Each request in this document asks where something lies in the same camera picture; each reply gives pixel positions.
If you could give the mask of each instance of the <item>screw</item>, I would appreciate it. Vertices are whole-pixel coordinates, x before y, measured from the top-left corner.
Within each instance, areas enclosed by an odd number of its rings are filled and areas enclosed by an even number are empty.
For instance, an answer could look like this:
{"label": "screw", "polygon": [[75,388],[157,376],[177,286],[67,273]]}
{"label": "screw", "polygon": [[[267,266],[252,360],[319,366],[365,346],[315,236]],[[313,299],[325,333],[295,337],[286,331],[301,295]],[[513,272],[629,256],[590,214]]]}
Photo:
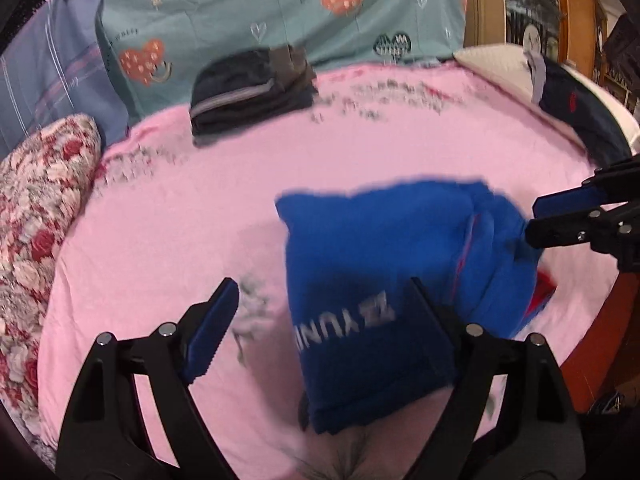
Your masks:
{"label": "screw", "polygon": [[113,336],[109,332],[102,332],[97,338],[95,338],[95,342],[100,346],[105,346],[112,338]]}
{"label": "screw", "polygon": [[542,334],[539,334],[537,332],[534,332],[533,334],[531,334],[529,336],[529,340],[535,345],[535,346],[544,346],[546,344],[546,339]]}
{"label": "screw", "polygon": [[484,333],[484,328],[476,323],[472,323],[466,326],[466,333],[472,337],[480,337]]}
{"label": "screw", "polygon": [[177,329],[178,327],[175,323],[162,323],[158,328],[158,333],[162,337],[169,337],[170,335],[173,335]]}

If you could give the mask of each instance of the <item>wooden cabinet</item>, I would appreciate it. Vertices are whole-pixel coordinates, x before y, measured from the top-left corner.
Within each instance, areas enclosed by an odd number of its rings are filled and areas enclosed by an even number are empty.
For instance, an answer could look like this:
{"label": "wooden cabinet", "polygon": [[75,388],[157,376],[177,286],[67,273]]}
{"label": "wooden cabinet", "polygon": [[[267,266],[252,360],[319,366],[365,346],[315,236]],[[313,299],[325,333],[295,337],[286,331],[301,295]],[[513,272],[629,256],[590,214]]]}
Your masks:
{"label": "wooden cabinet", "polygon": [[630,92],[622,74],[618,73],[608,63],[605,63],[604,72],[606,73],[601,86],[604,86],[613,97],[625,105],[627,110],[634,113],[636,111],[636,105],[638,104],[638,98]]}
{"label": "wooden cabinet", "polygon": [[504,43],[505,0],[468,0],[465,46]]}
{"label": "wooden cabinet", "polygon": [[566,0],[468,0],[465,46],[529,43],[562,62],[566,36]]}

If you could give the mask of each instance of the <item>wooden door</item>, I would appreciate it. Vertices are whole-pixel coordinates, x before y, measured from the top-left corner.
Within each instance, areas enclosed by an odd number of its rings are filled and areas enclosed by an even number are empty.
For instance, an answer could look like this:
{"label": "wooden door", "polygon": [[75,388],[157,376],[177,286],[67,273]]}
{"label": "wooden door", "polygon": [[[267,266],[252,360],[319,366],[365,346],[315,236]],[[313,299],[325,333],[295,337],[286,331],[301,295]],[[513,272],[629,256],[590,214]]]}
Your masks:
{"label": "wooden door", "polygon": [[568,55],[578,72],[593,76],[596,54],[596,0],[568,0]]}

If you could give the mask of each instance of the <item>floral pillow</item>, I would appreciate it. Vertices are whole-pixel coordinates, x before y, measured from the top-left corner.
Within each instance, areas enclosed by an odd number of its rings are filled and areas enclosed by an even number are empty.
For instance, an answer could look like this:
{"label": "floral pillow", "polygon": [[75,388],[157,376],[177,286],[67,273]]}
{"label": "floral pillow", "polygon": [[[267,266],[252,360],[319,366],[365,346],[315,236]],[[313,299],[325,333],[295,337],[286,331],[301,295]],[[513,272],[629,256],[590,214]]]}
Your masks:
{"label": "floral pillow", "polygon": [[74,115],[0,162],[0,401],[33,436],[40,434],[38,346],[55,259],[99,159],[94,120]]}

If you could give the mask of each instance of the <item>teal blanket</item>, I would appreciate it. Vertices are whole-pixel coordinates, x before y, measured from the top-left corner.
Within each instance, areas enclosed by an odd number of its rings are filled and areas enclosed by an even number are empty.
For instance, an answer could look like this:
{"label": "teal blanket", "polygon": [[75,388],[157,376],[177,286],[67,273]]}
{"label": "teal blanket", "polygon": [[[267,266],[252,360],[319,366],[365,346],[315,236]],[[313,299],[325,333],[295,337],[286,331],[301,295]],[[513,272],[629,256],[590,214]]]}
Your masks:
{"label": "teal blanket", "polygon": [[317,70],[449,57],[466,0],[104,0],[107,72],[130,124],[188,102],[213,59],[258,46],[304,46]]}

